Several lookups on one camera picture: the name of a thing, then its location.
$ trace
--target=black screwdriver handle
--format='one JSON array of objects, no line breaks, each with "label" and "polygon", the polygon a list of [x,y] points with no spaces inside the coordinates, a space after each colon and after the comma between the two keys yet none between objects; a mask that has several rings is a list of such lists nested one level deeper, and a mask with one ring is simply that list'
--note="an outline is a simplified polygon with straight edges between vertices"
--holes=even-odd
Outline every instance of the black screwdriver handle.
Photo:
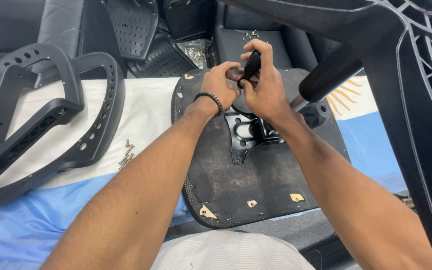
[{"label": "black screwdriver handle", "polygon": [[251,79],[256,74],[256,72],[259,71],[260,68],[261,68],[261,53],[258,52],[258,50],[254,49],[251,55],[249,55],[249,59],[246,62],[246,65],[244,66],[243,76],[241,76],[236,83],[237,87],[243,89],[243,87],[240,84],[241,80],[245,79],[249,81],[249,79]]}]

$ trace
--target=black bracelet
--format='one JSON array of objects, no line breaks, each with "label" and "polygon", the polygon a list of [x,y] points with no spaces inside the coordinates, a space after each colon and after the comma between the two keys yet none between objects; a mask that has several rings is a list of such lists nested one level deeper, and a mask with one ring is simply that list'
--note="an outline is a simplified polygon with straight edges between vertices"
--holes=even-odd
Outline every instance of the black bracelet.
[{"label": "black bracelet", "polygon": [[197,94],[197,95],[194,97],[193,102],[195,102],[195,101],[196,101],[200,96],[208,96],[208,97],[210,97],[213,101],[216,102],[217,107],[218,107],[218,112],[217,112],[217,114],[215,114],[215,115],[213,116],[213,118],[216,118],[216,117],[220,116],[220,115],[223,113],[223,105],[221,105],[221,102],[219,102],[219,99],[218,99],[215,95],[213,95],[213,94],[211,94],[211,93],[209,93],[209,92],[201,92],[201,93]]}]

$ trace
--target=hand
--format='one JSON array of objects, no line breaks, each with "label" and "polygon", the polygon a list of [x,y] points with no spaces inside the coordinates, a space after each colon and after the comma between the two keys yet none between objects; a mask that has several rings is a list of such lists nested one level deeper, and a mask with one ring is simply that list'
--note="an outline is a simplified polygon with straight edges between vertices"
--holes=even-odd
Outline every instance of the hand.
[{"label": "hand", "polygon": [[[238,62],[224,62],[221,65],[215,66],[211,71],[204,74],[204,80],[201,85],[201,92],[209,92],[215,95],[223,110],[227,110],[232,104],[236,97],[241,95],[239,89],[233,89],[231,84],[226,83],[226,79],[237,81],[239,76],[231,72],[232,69],[240,67]],[[208,96],[201,96],[196,101],[206,103],[213,115],[218,113],[218,105]]]},{"label": "hand", "polygon": [[[245,51],[256,49],[261,53],[261,70],[256,73],[259,81],[241,80],[246,105],[252,113],[271,124],[281,118],[281,115],[293,114],[284,93],[281,74],[273,66],[273,47],[266,42],[253,39],[243,49]],[[250,55],[251,52],[241,54],[241,60],[248,61]]]}]

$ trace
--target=striped shirt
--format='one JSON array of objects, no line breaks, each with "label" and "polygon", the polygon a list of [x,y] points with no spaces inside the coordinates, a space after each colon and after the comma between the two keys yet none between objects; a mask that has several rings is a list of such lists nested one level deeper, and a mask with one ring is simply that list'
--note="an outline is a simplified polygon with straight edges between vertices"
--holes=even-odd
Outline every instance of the striped shirt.
[{"label": "striped shirt", "polygon": [[151,270],[315,270],[290,243],[259,233],[211,230],[163,243]]}]

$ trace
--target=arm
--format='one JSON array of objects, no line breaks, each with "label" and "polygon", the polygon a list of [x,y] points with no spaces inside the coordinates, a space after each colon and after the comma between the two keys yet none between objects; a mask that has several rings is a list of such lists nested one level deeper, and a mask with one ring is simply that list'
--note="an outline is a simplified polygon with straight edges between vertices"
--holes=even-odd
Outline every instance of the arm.
[{"label": "arm", "polygon": [[364,269],[432,269],[432,249],[418,216],[355,169],[291,110],[273,66],[271,45],[252,40],[244,49],[261,52],[256,91],[255,82],[243,82],[248,107],[288,143],[311,193],[353,258]]},{"label": "arm", "polygon": [[[224,109],[239,91],[226,76],[239,63],[225,62],[204,75],[201,91]],[[149,269],[171,222],[191,158],[206,123],[218,112],[201,96],[184,116],[114,176],[81,210],[48,257],[47,269]]]}]

